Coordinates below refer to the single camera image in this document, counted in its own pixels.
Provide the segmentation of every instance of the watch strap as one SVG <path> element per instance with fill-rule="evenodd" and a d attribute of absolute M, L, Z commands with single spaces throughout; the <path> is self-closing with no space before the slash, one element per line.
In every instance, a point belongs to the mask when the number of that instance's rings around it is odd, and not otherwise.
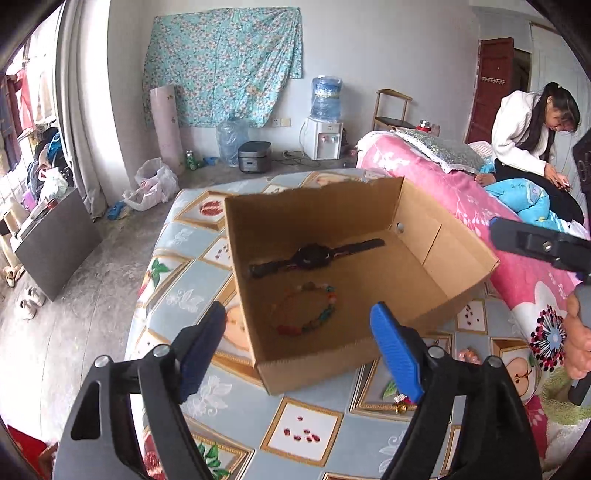
<path fill-rule="evenodd" d="M 279 260 L 275 262 L 267 262 L 259 265 L 250 265 L 248 270 L 252 276 L 252 278 L 262 278 L 266 275 L 271 275 L 273 273 L 279 272 L 279 270 L 283 270 L 285 268 L 292 268 L 295 264 L 293 261 L 290 260 Z"/>
<path fill-rule="evenodd" d="M 371 240 L 366 240 L 365 242 L 347 244 L 334 248 L 333 255 L 334 257 L 341 257 L 342 255 L 356 254 L 366 250 L 371 250 L 372 248 L 383 247 L 385 244 L 386 242 L 384 242 L 384 240 L 381 238 L 372 238 Z"/>

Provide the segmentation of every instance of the concrete floor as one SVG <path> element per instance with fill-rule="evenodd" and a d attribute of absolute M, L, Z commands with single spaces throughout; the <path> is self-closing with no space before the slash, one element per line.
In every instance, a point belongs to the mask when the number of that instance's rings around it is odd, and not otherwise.
<path fill-rule="evenodd" d="M 222 165 L 189 171 L 181 188 L 259 176 L 355 166 L 354 159 L 320 164 L 274 163 L 272 172 L 244 174 Z M 61 438 L 84 376 L 102 354 L 123 360 L 137 292 L 172 202 L 97 226 L 102 243 L 88 256 L 53 303 L 33 320 L 20 320 L 15 304 L 34 284 L 25 274 L 0 303 L 0 416 L 42 440 Z"/>

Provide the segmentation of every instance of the plastic bottle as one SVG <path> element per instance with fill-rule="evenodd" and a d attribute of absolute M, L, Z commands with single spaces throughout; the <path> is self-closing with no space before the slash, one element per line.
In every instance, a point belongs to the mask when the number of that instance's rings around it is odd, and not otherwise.
<path fill-rule="evenodd" d="M 238 149 L 248 142 L 248 123 L 241 118 L 231 116 L 216 128 L 217 145 L 220 158 L 231 167 L 238 166 Z"/>
<path fill-rule="evenodd" d="M 340 90 L 343 80 L 321 75 L 312 80 L 310 117 L 323 122 L 340 121 Z"/>

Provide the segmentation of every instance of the hand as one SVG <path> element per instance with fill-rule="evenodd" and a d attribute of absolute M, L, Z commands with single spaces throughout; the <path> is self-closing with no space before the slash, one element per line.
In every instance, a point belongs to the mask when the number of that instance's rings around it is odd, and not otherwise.
<path fill-rule="evenodd" d="M 562 188 L 563 190 L 570 190 L 569 178 L 566 175 L 558 173 L 558 181 L 561 185 L 560 188 Z"/>
<path fill-rule="evenodd" d="M 554 185 L 556 188 L 562 188 L 562 184 L 560 183 L 560 178 L 559 178 L 559 173 L 556 171 L 556 169 L 550 165 L 549 163 L 547 163 L 544 167 L 544 178 L 546 180 L 549 180 L 550 183 L 552 183 L 552 185 Z"/>
<path fill-rule="evenodd" d="M 591 371 L 591 330 L 579 318 L 579 301 L 574 293 L 566 299 L 564 367 L 570 378 L 580 380 Z"/>
<path fill-rule="evenodd" d="M 43 477 L 47 480 L 51 480 L 53 475 L 53 454 L 57 452 L 57 443 L 47 447 L 41 455 L 39 455 L 39 469 L 43 474 Z"/>

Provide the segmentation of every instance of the white jacket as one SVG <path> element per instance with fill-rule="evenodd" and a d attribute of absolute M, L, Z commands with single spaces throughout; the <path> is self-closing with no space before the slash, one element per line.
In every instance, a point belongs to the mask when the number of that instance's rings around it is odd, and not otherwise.
<path fill-rule="evenodd" d="M 548 145 L 548 127 L 542 125 L 540 141 L 533 152 L 517 148 L 526 137 L 530 125 L 531 112 L 538 101 L 539 94 L 516 91 L 501 100 L 501 108 L 496 113 L 492 127 L 492 149 L 503 165 L 530 171 L 544 176 L 546 162 L 540 160 Z M 554 160 L 554 145 L 550 149 L 550 162 Z"/>

